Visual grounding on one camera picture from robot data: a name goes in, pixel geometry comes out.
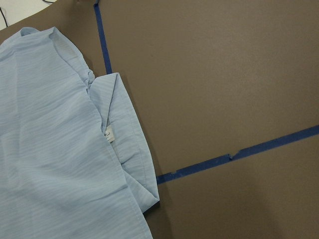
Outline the light blue button shirt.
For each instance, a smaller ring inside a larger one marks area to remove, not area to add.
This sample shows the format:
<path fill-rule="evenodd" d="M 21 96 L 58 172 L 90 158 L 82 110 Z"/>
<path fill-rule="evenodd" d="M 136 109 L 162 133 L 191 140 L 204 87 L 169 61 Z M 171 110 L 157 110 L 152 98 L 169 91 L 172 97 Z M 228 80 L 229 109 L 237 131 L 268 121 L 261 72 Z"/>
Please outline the light blue button shirt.
<path fill-rule="evenodd" d="M 0 46 L 0 236 L 150 239 L 151 153 L 118 73 L 95 77 L 57 28 Z"/>

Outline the brown paper table cover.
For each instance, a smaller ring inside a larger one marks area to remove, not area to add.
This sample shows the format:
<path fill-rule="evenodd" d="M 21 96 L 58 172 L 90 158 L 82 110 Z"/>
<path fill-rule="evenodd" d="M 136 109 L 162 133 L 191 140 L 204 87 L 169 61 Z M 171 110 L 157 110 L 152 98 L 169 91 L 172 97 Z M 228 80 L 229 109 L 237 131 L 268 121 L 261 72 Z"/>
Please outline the brown paper table cover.
<path fill-rule="evenodd" d="M 151 239 L 319 236 L 316 0 L 58 0 L 57 28 L 121 76 L 153 160 Z"/>

